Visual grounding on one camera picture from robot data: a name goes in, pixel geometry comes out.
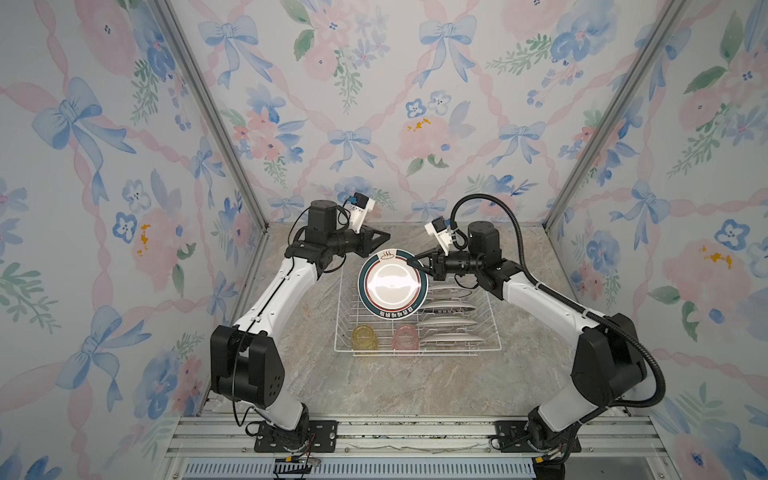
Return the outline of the green red rimmed plate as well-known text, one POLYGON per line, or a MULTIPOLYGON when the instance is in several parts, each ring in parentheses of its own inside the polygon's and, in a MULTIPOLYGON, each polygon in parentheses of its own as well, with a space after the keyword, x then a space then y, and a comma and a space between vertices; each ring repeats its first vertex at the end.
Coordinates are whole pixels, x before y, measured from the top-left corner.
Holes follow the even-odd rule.
POLYGON ((431 285, 427 297, 433 300, 458 300, 471 296, 472 289, 455 284, 431 285))

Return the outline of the green rimmed white plate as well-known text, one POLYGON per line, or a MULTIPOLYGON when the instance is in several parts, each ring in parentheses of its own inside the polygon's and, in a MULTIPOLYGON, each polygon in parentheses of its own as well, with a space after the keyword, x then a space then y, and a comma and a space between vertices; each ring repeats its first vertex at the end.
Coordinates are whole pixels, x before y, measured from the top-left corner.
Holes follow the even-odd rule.
POLYGON ((365 309, 387 320, 414 315, 429 291, 429 278, 420 266, 414 255, 401 249, 384 249, 369 257, 357 279, 365 309))

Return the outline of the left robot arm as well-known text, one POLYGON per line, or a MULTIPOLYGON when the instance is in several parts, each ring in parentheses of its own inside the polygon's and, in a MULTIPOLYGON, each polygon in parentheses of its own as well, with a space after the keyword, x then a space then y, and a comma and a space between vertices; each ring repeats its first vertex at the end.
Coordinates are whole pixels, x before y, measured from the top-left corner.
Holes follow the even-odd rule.
POLYGON ((302 297, 335 258, 366 258, 390 236, 365 225, 373 199, 354 193, 342 204, 315 200, 307 223, 293 227, 284 259, 256 303, 231 325, 210 337, 211 389, 233 406, 245 404, 260 416, 259 436, 286 451, 311 441, 307 406, 284 390, 285 368, 278 349, 281 334, 302 297))

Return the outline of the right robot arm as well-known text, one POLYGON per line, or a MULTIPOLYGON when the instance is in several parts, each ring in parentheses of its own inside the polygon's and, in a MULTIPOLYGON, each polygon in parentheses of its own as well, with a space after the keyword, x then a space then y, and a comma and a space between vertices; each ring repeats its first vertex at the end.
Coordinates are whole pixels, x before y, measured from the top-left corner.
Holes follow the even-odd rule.
POLYGON ((589 310, 535 278, 522 259, 505 258, 492 223, 471 223, 463 248, 455 246, 455 233, 442 217, 427 223, 425 230, 437 245, 416 255, 411 266, 434 280, 474 276, 480 288, 533 315, 574 350, 565 386, 528 415, 522 438, 533 449, 572 449, 582 424, 616 406, 646 379, 646 356, 632 321, 589 310))

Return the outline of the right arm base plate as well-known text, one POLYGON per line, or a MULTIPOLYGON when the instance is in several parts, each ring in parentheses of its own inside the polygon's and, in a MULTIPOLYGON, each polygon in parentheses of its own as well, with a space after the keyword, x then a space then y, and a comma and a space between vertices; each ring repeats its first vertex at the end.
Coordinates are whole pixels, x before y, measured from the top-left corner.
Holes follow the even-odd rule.
POLYGON ((524 420, 500 420, 493 424, 494 433, 489 437, 490 445, 503 453, 537 453, 544 455, 562 454, 570 447, 572 453, 581 452, 577 437, 570 442, 570 429, 551 432, 546 426, 530 426, 524 420))

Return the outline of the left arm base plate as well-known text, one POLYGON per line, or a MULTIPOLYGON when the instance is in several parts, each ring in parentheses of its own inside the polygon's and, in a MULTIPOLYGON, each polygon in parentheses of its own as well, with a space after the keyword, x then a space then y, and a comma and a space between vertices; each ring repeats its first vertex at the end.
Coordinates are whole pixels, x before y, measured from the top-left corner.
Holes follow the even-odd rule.
POLYGON ((256 453, 298 454, 333 453, 338 439, 339 423, 335 420, 308 420, 292 431, 283 430, 267 422, 259 422, 258 429, 246 433, 254 439, 256 453))

